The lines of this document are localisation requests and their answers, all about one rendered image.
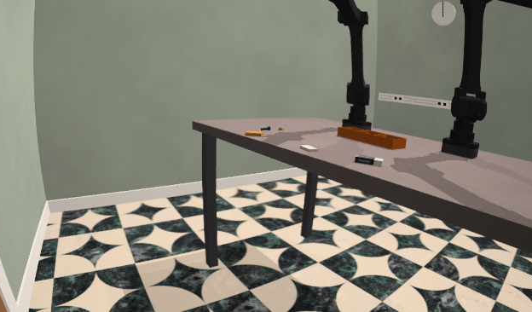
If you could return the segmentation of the orange rack of bins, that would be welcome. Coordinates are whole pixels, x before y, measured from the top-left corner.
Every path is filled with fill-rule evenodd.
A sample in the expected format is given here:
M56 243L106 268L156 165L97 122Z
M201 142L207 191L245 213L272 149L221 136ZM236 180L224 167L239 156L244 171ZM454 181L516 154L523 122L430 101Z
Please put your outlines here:
M392 150L406 148L407 141L407 138L402 139L402 137L399 136L387 135L384 133L364 130L356 127L338 127L338 136L342 136L359 142L369 143L379 147L389 148Z

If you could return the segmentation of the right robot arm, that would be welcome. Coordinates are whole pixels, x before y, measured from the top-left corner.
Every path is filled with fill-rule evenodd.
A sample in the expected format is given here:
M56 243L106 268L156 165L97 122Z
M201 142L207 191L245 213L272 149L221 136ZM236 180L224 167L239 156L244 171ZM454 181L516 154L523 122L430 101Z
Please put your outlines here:
M352 80L351 83L347 83L346 101L349 104L353 104L353 107L350 106L349 119L343 119L343 123L372 126L371 122L367 122L367 115L364 115L366 112L365 106L369 104L368 86L370 84L365 84L363 76L363 48L361 48L361 45L363 46L362 30L364 25L368 25L367 11L360 11L356 7L354 0L329 1L334 3L339 10L338 22L344 24L344 26L350 25Z

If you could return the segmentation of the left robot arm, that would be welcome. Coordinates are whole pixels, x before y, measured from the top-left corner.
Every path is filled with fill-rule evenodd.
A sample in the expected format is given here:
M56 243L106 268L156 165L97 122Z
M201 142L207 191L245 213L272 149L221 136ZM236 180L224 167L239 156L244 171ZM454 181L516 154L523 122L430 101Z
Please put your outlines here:
M486 92L481 91L480 71L483 14L486 3L492 0L479 1L482 2L478 2L478 0L460 0L465 13L463 72L460 87L454 89L454 97L451 102L451 113L458 121L454 121L454 129L450 131L450 137L442 139L442 143L470 149L479 148L479 143L473 142L475 135L475 133L472 133L473 123L477 120L483 120L487 113ZM466 93L477 94L474 94L476 95L474 97L468 96Z

